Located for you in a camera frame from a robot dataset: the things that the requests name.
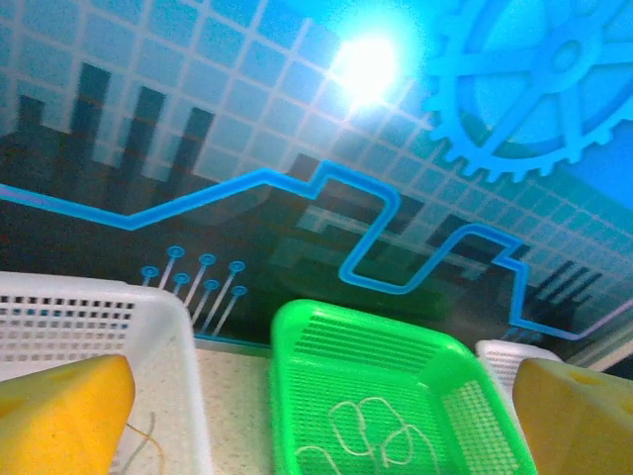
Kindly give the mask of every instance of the basket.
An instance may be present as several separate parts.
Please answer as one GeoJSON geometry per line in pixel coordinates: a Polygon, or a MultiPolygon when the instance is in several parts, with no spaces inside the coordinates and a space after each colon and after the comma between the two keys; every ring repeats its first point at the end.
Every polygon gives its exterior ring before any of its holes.
{"type": "MultiPolygon", "coordinates": [[[[0,272],[0,381],[112,353],[130,362],[129,422],[162,446],[164,475],[211,474],[193,334],[178,299],[123,282],[0,272]]],[[[110,474],[157,474],[159,461],[126,428],[110,474]]]]}
{"type": "Polygon", "coordinates": [[[273,321],[276,473],[536,474],[477,357],[453,337],[314,301],[273,321]]]}
{"type": "Polygon", "coordinates": [[[547,349],[501,339],[478,341],[475,345],[475,351],[513,413],[512,387],[521,361],[526,358],[562,361],[561,358],[547,349]]]}

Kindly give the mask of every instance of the wall mural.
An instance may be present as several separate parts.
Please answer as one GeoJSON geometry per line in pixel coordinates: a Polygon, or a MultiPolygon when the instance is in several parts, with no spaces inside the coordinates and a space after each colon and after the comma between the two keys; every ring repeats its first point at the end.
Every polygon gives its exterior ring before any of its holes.
{"type": "Polygon", "coordinates": [[[0,269],[166,289],[200,337],[315,298],[571,354],[633,307],[633,2],[589,3],[447,6],[359,105],[283,2],[3,2],[0,269]]]}

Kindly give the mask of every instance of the white string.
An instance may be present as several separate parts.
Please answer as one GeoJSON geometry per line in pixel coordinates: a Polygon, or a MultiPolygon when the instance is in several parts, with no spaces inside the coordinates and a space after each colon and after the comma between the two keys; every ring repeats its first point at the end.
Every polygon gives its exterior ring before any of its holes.
{"type": "MultiPolygon", "coordinates": [[[[328,417],[329,425],[332,429],[332,432],[336,436],[336,439],[338,440],[338,443],[343,448],[343,450],[345,450],[350,455],[354,455],[357,457],[362,457],[362,456],[370,457],[374,464],[374,471],[376,475],[380,475],[380,466],[381,466],[381,463],[379,463],[379,461],[376,459],[376,454],[375,454],[376,448],[378,448],[380,451],[382,466],[385,467],[386,469],[388,469],[390,465],[409,465],[411,463],[414,456],[413,438],[411,437],[412,431],[419,435],[420,439],[424,442],[424,444],[428,448],[428,451],[433,460],[433,466],[435,467],[435,475],[440,475],[441,471],[439,468],[439,463],[437,461],[437,454],[435,453],[435,449],[433,448],[433,444],[431,443],[429,438],[419,428],[417,428],[416,426],[412,424],[408,424],[405,421],[405,419],[398,412],[396,412],[393,406],[384,398],[379,398],[379,397],[365,398],[358,404],[352,401],[343,401],[341,403],[334,405],[334,407],[332,407],[327,412],[327,417],[328,417]],[[398,420],[398,422],[401,425],[399,429],[391,432],[387,436],[387,438],[385,438],[385,440],[379,445],[372,445],[369,439],[367,438],[367,422],[362,412],[363,407],[367,403],[371,403],[371,402],[377,402],[377,403],[383,404],[394,415],[394,417],[398,420]],[[347,407],[347,406],[351,407],[356,413],[356,417],[358,421],[358,431],[360,433],[360,436],[366,448],[366,450],[363,452],[352,450],[347,445],[347,443],[343,439],[343,436],[338,430],[338,427],[336,426],[333,414],[336,411],[340,410],[341,408],[347,407]],[[404,434],[407,437],[408,453],[407,453],[407,457],[404,460],[395,460],[388,455],[387,447],[396,437],[398,437],[401,434],[404,434]]],[[[321,452],[325,456],[327,463],[329,463],[329,465],[331,466],[332,470],[334,470],[336,475],[342,475],[341,471],[339,470],[338,466],[332,459],[329,452],[325,450],[324,448],[319,447],[318,445],[305,445],[303,447],[300,447],[295,451],[295,456],[300,455],[302,452],[306,450],[317,450],[321,452]]]]}

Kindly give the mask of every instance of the blue circuit line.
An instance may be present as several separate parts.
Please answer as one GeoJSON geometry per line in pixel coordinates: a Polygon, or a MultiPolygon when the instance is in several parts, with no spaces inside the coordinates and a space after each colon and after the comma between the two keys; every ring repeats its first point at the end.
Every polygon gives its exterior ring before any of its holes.
{"type": "Polygon", "coordinates": [[[370,225],[367,232],[360,238],[341,265],[338,276],[343,282],[388,294],[406,294],[415,289],[460,240],[468,235],[475,235],[501,244],[503,251],[493,259],[493,264],[505,267],[516,274],[510,305],[510,324],[564,339],[571,339],[572,333],[522,319],[521,312],[527,286],[529,265],[511,257],[511,254],[522,245],[522,240],[486,225],[469,224],[455,231],[411,277],[407,284],[396,285],[357,274],[355,268],[398,212],[401,196],[398,190],[387,183],[330,161],[322,162],[316,169],[313,178],[308,182],[271,169],[262,168],[127,216],[3,184],[0,184],[0,200],[126,231],[135,231],[263,185],[279,188],[314,200],[329,180],[336,180],[362,190],[381,198],[385,202],[385,206],[378,218],[370,225]]]}

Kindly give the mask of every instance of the blue dot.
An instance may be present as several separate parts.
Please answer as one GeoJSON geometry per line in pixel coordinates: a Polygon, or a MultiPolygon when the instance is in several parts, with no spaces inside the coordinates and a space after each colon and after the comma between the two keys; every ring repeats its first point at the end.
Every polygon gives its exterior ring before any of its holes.
{"type": "Polygon", "coordinates": [[[202,265],[213,265],[216,263],[216,257],[213,254],[202,254],[199,258],[198,261],[202,264],[202,265]]]}
{"type": "Polygon", "coordinates": [[[143,269],[140,270],[140,275],[143,277],[155,277],[158,275],[158,268],[153,265],[146,265],[143,269]]]}
{"type": "Polygon", "coordinates": [[[231,264],[228,265],[228,270],[231,272],[241,272],[246,268],[246,264],[244,264],[241,260],[234,260],[231,264]]]}
{"type": "Polygon", "coordinates": [[[185,272],[178,272],[176,275],[174,275],[174,282],[176,282],[177,284],[187,284],[189,283],[189,280],[189,274],[185,272]]]}
{"type": "Polygon", "coordinates": [[[243,285],[236,285],[235,287],[230,289],[230,293],[233,294],[235,297],[242,296],[246,292],[248,292],[248,289],[246,289],[246,287],[244,287],[243,285]]]}
{"type": "Polygon", "coordinates": [[[220,287],[220,282],[218,282],[216,279],[209,279],[205,281],[204,286],[205,290],[216,290],[218,287],[220,287]]]}
{"type": "Polygon", "coordinates": [[[167,255],[169,257],[177,259],[185,255],[185,249],[183,249],[179,245],[171,245],[167,248],[167,255]]]}

